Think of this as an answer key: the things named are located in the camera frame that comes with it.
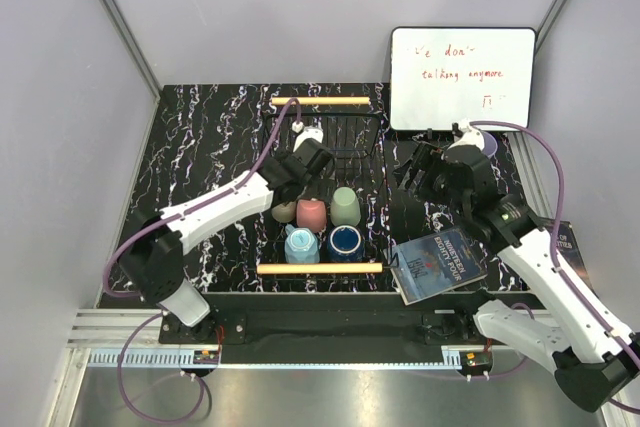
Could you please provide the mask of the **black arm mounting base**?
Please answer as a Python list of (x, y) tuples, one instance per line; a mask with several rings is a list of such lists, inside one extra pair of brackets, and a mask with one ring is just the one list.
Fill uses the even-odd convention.
[(411, 352), (425, 346), (483, 348), (471, 319), (482, 296), (453, 293), (405, 305), (391, 293), (216, 293), (210, 314), (195, 327), (174, 315), (161, 323), (162, 344), (220, 343), (250, 353), (309, 349)]

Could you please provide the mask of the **lavender plastic cup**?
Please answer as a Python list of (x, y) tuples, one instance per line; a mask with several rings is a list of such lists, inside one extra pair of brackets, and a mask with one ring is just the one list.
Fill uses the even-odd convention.
[(481, 135), (484, 141), (484, 146), (481, 151), (489, 158), (494, 157), (498, 150), (498, 142), (496, 138), (491, 133), (483, 130), (481, 130)]

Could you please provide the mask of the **pink plastic cup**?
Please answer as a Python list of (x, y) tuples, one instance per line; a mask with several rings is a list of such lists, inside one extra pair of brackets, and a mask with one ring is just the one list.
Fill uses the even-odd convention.
[(299, 228), (307, 228), (317, 233), (327, 224), (325, 203), (318, 199), (301, 199), (297, 202), (296, 223)]

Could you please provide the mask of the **sage green plastic cup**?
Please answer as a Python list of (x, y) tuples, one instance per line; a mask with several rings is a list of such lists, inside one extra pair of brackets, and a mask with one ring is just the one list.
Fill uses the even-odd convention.
[(330, 220), (334, 226), (357, 226), (361, 220), (361, 211), (355, 191), (349, 187), (339, 187), (330, 203)]

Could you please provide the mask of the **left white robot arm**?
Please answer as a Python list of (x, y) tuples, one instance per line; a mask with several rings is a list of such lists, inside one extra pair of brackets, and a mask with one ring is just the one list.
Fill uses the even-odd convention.
[(209, 303), (186, 279), (184, 257), (228, 226), (298, 200), (334, 164), (330, 150), (313, 138), (292, 152), (266, 154), (256, 169), (144, 221), (115, 259), (146, 302), (173, 314), (190, 340), (206, 342), (215, 333), (216, 319)]

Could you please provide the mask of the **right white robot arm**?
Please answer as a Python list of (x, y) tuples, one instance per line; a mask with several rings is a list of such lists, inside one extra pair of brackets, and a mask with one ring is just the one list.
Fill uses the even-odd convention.
[(599, 410), (639, 375), (639, 335), (593, 293), (559, 254), (529, 205), (501, 191), (489, 158), (474, 145), (420, 144), (393, 172), (423, 201), (447, 205), (457, 224), (514, 270), (554, 318), (551, 328), (489, 294), (454, 318), (466, 343), (495, 339), (550, 372), (576, 406)]

